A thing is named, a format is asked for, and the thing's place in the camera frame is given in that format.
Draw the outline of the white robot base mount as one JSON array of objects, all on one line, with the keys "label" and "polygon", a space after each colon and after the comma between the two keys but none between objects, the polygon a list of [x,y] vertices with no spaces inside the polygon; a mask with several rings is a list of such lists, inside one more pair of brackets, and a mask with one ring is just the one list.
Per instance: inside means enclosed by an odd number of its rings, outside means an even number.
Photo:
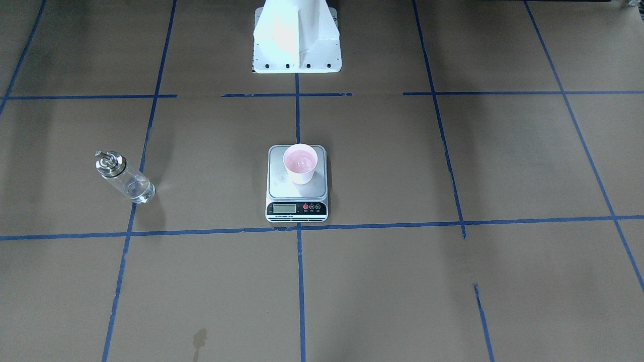
[{"label": "white robot base mount", "polygon": [[255,10],[254,25],[253,72],[341,71],[338,12],[327,1],[266,1]]}]

